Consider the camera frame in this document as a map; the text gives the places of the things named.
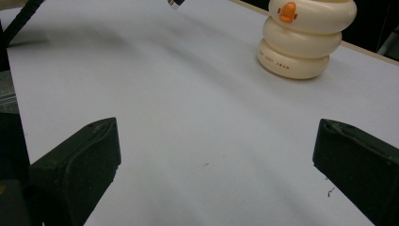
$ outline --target cream ring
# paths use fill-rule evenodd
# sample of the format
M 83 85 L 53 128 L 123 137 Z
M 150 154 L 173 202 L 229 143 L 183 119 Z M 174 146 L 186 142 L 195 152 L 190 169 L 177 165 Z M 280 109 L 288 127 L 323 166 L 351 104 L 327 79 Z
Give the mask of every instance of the cream ring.
M 327 67 L 329 56 L 305 59 L 279 54 L 262 39 L 258 46 L 258 59 L 266 69 L 284 77 L 308 79 L 321 74 Z
M 333 34 L 355 20 L 353 0 L 270 0 L 270 15 L 287 28 L 312 34 Z
M 342 40 L 341 32 L 331 35 L 295 32 L 278 25 L 271 17 L 263 24 L 263 37 L 278 52 L 301 58 L 325 57 L 334 52 Z

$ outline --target dark background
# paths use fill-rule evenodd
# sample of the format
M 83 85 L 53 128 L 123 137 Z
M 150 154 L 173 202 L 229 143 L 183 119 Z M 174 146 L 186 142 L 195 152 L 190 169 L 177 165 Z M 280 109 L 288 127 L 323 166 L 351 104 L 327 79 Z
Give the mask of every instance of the dark background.
M 268 10 L 269 0 L 242 0 Z M 354 0 L 358 8 L 355 21 L 343 31 L 343 40 L 377 52 L 399 25 L 399 0 Z

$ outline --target toy base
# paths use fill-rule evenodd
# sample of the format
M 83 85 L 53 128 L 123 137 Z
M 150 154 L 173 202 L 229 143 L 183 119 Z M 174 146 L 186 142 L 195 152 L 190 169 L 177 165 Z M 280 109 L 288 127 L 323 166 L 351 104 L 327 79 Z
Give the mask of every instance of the toy base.
M 306 59 L 280 54 L 264 39 L 258 46 L 258 59 L 272 73 L 294 79 L 309 79 L 318 76 L 326 69 L 329 62 L 329 56 Z

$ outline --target table surface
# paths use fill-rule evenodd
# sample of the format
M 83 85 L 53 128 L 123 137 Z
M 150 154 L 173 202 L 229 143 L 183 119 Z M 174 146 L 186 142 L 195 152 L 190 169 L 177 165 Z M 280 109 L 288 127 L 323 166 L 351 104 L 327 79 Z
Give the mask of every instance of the table surface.
M 320 76 L 282 78 L 256 58 L 265 19 L 231 1 L 44 2 L 8 48 L 31 162 L 116 117 L 122 164 L 86 225 L 372 225 L 311 157 L 321 119 L 399 147 L 399 67 L 340 46 Z

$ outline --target metallic tip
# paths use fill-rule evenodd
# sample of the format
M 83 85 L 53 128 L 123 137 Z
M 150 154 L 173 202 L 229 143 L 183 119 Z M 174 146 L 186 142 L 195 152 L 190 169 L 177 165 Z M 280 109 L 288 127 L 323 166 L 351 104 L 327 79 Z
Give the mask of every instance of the metallic tip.
M 175 3 L 173 0 L 168 0 L 168 3 L 173 9 L 177 9 L 179 7 L 179 5 Z

